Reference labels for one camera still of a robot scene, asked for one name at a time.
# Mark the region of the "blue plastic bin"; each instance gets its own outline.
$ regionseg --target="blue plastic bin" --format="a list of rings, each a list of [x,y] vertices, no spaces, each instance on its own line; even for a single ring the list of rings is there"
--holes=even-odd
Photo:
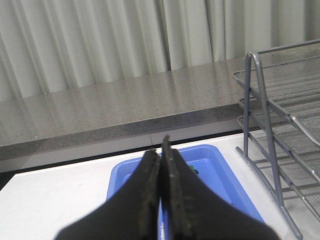
[[[264,222],[218,148],[212,145],[197,145],[179,149],[179,152],[188,165],[198,170],[199,174],[197,176],[213,192],[241,212],[260,222]],[[107,200],[128,180],[140,160],[141,157],[126,160],[112,169]],[[159,228],[162,222],[163,216],[160,210]]]

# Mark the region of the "wire mesh shelf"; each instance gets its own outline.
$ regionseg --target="wire mesh shelf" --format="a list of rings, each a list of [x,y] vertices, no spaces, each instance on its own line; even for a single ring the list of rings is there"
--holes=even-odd
[[[272,193],[297,239],[303,236],[285,207],[283,191],[295,191],[320,222],[320,56],[263,67],[260,54],[315,43],[320,39],[249,52],[245,70],[232,75],[244,88],[239,101],[244,116],[238,119],[244,145],[236,149]],[[258,167],[261,161],[249,158],[249,139],[269,162],[272,184]]]

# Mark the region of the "curtain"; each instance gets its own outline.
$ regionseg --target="curtain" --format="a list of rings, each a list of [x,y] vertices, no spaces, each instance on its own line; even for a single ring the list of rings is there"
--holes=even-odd
[[[317,0],[2,0],[0,102],[320,37]]]

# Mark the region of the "gray countertop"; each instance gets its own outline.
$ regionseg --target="gray countertop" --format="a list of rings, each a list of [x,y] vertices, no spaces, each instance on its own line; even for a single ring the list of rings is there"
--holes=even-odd
[[[320,54],[319,44],[265,54],[264,65]],[[219,61],[0,103],[0,160],[234,120],[243,90]]]

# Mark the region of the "white table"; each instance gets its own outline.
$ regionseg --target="white table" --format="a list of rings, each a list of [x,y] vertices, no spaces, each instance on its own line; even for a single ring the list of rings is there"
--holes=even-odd
[[[216,146],[260,215],[283,240],[295,237],[280,214],[273,198],[251,167],[238,155],[243,135],[235,134],[172,146],[181,149],[200,144]],[[0,191],[0,239],[52,240],[59,230],[84,217],[105,202],[112,168],[125,160],[138,158],[143,151],[87,162],[16,174]],[[251,158],[262,159],[251,147]],[[305,240],[320,236],[320,223],[300,199],[285,204]]]

